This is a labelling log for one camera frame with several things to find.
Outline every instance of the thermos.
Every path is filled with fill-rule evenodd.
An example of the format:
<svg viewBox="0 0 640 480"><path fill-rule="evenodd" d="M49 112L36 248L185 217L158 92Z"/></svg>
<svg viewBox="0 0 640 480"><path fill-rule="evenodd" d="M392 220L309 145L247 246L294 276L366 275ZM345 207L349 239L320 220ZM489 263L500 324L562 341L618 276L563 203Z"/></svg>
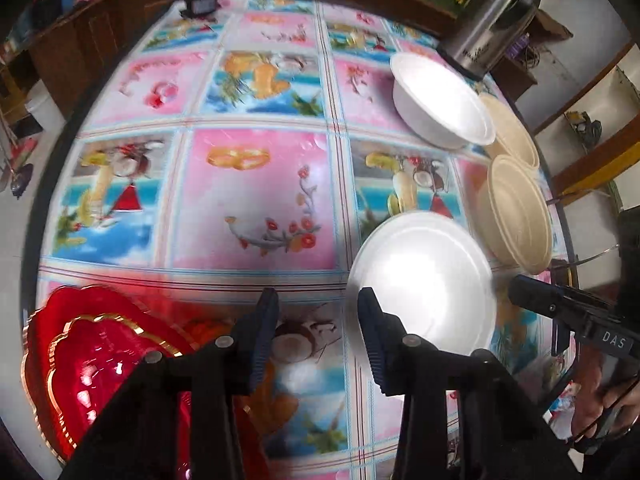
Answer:
<svg viewBox="0 0 640 480"><path fill-rule="evenodd" d="M481 80L516 41L540 0L470 0L439 54L463 75Z"/></svg>

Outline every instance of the white bowl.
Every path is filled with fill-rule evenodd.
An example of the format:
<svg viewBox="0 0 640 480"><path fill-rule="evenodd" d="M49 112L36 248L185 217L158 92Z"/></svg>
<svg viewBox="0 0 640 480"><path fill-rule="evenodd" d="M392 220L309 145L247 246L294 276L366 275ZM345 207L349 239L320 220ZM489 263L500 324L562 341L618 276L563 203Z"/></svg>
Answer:
<svg viewBox="0 0 640 480"><path fill-rule="evenodd" d="M501 263L534 276L549 266L552 232L545 199L516 158L492 160L476 207L482 237Z"/></svg>
<svg viewBox="0 0 640 480"><path fill-rule="evenodd" d="M492 274L482 249L453 220L410 211L380 225L360 248L346 292L345 331L360 365L369 359L358 322L358 293L370 286L384 312L440 350L488 348L495 327Z"/></svg>
<svg viewBox="0 0 640 480"><path fill-rule="evenodd" d="M524 124L511 108L491 94L481 93L480 100L489 111L495 126L495 141L484 150L491 158L498 155L514 156L532 174L537 174L540 156Z"/></svg>
<svg viewBox="0 0 640 480"><path fill-rule="evenodd" d="M448 150L494 142L488 111L455 72L410 52L393 55L391 72L396 110L417 135Z"/></svg>

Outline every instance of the beige bowl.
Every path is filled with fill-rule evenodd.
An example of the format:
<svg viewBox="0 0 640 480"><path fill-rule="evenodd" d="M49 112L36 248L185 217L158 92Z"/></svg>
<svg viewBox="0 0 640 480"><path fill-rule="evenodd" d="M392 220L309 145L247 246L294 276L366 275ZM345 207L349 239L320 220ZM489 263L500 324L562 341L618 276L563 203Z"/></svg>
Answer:
<svg viewBox="0 0 640 480"><path fill-rule="evenodd" d="M505 265L539 274L551 262L552 232L545 199L525 168L498 155L478 193L476 218L484 241Z"/></svg>
<svg viewBox="0 0 640 480"><path fill-rule="evenodd" d="M511 108L487 92L480 94L482 104L489 111L495 126L495 140L484 150L491 158L511 155L533 173L538 172L540 156L524 124Z"/></svg>

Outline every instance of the white bucket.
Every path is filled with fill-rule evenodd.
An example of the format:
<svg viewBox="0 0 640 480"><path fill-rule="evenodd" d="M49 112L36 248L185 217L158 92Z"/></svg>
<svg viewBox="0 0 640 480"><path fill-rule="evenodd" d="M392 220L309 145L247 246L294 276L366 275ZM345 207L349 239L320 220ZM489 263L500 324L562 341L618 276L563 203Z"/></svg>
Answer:
<svg viewBox="0 0 640 480"><path fill-rule="evenodd" d="M65 118L40 79L27 94L24 107L46 132L58 134L65 125Z"/></svg>

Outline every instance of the red scalloped plate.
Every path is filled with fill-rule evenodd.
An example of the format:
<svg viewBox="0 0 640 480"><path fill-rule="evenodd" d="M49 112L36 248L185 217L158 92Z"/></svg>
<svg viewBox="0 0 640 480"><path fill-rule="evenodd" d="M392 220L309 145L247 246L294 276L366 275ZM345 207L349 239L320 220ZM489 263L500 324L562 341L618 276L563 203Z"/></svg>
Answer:
<svg viewBox="0 0 640 480"><path fill-rule="evenodd" d="M97 285L55 290L31 317L24 343L25 389L44 438L64 461L145 354L193 352L175 328L115 290ZM180 425L188 428L190 410L184 397ZM188 449L188 441L179 443L181 461L185 453L188 461Z"/></svg>

